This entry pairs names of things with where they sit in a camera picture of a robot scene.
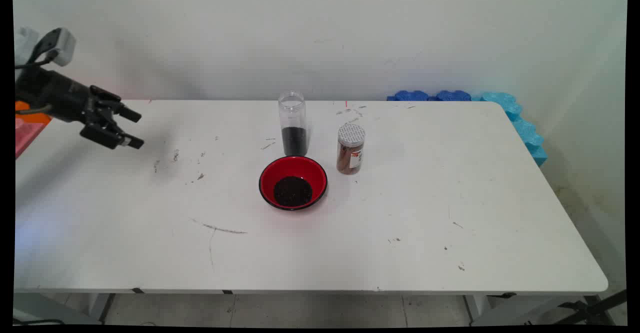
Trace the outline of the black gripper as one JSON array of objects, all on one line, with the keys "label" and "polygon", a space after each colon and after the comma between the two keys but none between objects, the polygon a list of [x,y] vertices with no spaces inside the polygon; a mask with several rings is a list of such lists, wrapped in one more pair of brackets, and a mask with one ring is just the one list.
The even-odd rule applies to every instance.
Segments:
[{"label": "black gripper", "polygon": [[28,109],[16,110],[16,114],[47,114],[66,123],[83,123],[80,135],[103,147],[141,149],[145,144],[143,139],[119,128],[114,119],[103,119],[96,114],[96,107],[99,107],[133,123],[142,118],[126,106],[119,95],[96,85],[82,84],[52,69],[30,66],[20,70],[14,84],[14,96],[16,101],[29,105]]}]

